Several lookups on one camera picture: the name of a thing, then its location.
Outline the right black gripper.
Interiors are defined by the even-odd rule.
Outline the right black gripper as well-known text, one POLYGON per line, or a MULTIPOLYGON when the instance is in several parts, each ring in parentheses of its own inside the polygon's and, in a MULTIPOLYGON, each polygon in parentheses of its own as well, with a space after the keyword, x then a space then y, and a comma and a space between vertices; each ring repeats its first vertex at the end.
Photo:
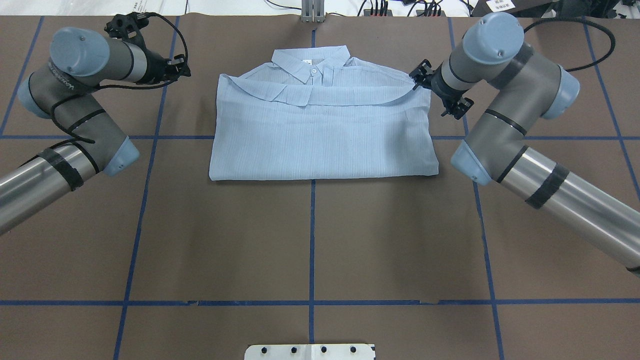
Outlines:
POLYGON ((414 82, 414 91, 422 87, 432 91, 440 98, 444 107, 442 117, 452 116, 456 120, 460 120, 474 105, 473 100, 464 96, 466 93, 464 89, 454 89, 446 83, 441 65, 434 69, 427 59, 423 59, 416 68, 410 71, 409 77, 414 82))

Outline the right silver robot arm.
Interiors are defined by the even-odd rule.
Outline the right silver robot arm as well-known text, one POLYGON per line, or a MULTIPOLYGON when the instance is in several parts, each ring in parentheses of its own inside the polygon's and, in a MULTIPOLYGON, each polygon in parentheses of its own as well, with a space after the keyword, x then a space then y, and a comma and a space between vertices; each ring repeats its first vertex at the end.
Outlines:
POLYGON ((477 184, 496 182, 552 214, 639 275, 639 212, 525 143, 538 120, 556 119, 574 104, 580 84, 525 41, 518 18, 485 14, 437 68, 423 60, 409 77, 438 96, 444 116, 455 119, 473 106, 465 94, 474 85, 485 81, 496 89, 451 164, 477 184))

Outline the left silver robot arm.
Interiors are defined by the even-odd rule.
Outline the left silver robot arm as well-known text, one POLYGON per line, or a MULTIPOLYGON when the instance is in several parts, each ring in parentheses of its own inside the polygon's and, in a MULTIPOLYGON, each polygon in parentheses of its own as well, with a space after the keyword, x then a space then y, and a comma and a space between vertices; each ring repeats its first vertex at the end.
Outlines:
POLYGON ((52 121, 67 139, 44 148, 1 178, 1 233, 6 234, 97 174, 116 176, 140 157, 131 138, 94 98, 98 91, 162 89, 190 76, 185 37, 171 21, 183 53, 163 57, 146 46, 142 29, 160 14, 116 14, 104 34, 63 27, 49 57, 18 87, 20 104, 52 121))

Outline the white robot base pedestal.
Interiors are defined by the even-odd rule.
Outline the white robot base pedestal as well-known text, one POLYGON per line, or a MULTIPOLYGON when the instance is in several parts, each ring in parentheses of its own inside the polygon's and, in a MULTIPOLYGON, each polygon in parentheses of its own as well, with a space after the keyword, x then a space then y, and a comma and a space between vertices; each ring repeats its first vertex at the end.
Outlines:
POLYGON ((254 344, 247 347, 245 360, 375 360, 374 344, 254 344))

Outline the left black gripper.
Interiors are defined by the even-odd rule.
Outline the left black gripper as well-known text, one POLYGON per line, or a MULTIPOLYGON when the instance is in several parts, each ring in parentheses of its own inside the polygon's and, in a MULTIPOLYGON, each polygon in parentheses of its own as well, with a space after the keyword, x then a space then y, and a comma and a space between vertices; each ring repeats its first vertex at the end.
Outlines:
POLYGON ((170 85, 182 76, 191 76, 185 37, 179 28, 162 14, 115 14, 103 30, 110 38, 122 41, 130 52, 130 70, 121 82, 136 85, 170 85), (147 48, 142 29, 149 25, 151 18, 159 18, 169 25, 182 42, 183 54, 165 58, 147 48))

